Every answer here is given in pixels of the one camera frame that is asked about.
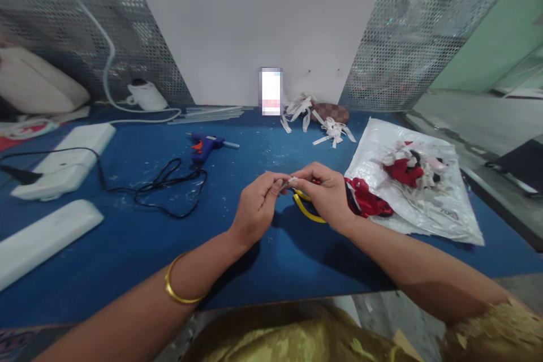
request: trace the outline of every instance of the mobile phone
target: mobile phone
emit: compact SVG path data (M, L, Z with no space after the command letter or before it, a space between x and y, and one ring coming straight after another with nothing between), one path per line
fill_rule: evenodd
M260 68L258 106L263 116L283 113L283 68Z

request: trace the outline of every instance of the blue table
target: blue table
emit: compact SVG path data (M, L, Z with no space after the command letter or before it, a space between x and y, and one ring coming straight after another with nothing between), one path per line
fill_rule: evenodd
M9 152L51 149L76 125L103 122L120 114L94 110L98 112L93 111L87 120ZM349 128L357 140L369 116L352 114ZM395 121L390 114L372 116ZM277 118L263 118L255 111L224 122L118 125L102 155L110 187L141 185L174 157L182 158L183 172L189 172L191 142L186 132L220 135L241 145L239 150L223 148L211 154L204 167L209 179L200 206L182 221L135 207L131 196L105 193L98 184L96 169L77 191L50 202L11 197L16 184L0 175L0 239L76 199L91 201L105 216L95 229L0 292L0 327L78 322L89 317L179 253L225 231L234 218L241 190L266 170L291 173L312 161L340 172L348 168L356 144L345 138L337 149L331 149L331 143L313 146L312 142L322 136L318 125L312 124L303 133L299 120L292 129L286 134ZM6 164L24 168L37 161L37 157L20 157ZM191 183L180 184L157 193L148 202L184 212L192 205L194 189ZM437 237L417 238L492 278L543 272L543 261L531 247L477 196L471 194L470 199L485 247L473 249ZM201 307L235 307L393 288L373 261L328 225L305 218L288 195L279 198L272 227L260 243L217 282Z

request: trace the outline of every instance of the woman's left hand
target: woman's left hand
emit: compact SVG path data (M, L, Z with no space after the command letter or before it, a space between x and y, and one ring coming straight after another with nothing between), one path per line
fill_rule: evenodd
M281 185L290 178L287 174L264 173L245 187L229 230L238 244L248 249L264 236L272 223Z

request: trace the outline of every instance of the perforated metal panel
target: perforated metal panel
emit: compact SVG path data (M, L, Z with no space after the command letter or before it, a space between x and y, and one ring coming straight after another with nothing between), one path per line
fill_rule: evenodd
M497 0L377 0L340 103L413 107Z
M117 56L110 72L116 99L141 77L169 102L193 103L181 73L145 0L82 0L113 40ZM75 0L0 0L4 41L21 44L104 99L102 70L108 56L104 38Z

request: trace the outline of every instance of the bracelet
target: bracelet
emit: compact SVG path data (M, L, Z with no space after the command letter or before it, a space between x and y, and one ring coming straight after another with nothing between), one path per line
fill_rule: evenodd
M184 253L181 253L178 257L176 257L174 259L174 261L170 264L170 267L168 268L168 272L166 273L166 291L167 293L170 295L170 297L174 300L174 301L177 301L178 303L181 303L181 304L194 304L194 303L197 303L198 301L201 301L204 297L202 298L199 298L199 299L195 299L195 300L185 300L185 299L182 299L181 297L179 297L175 292L174 292L174 289L171 288L171 283L170 283L170 274L171 274L171 270L172 268L174 267L174 264L175 262L177 262L180 258L182 258L184 255L186 255L188 252L184 252Z

